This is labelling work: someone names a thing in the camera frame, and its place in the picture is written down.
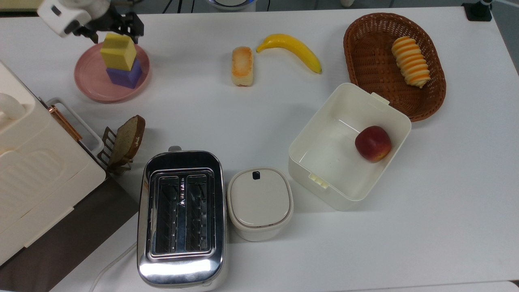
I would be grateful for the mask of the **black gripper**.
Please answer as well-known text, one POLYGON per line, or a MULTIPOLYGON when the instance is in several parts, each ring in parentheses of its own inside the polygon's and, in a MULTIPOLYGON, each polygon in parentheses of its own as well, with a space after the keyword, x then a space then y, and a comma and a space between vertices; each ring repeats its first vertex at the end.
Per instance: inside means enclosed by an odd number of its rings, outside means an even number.
POLYGON ((144 24, 136 13, 128 12, 125 15, 121 15, 114 7, 110 7, 100 18, 94 19, 74 30, 74 35, 84 36, 98 44, 98 31, 115 32, 120 35, 130 36, 133 42, 138 44, 139 37, 144 35, 144 24))

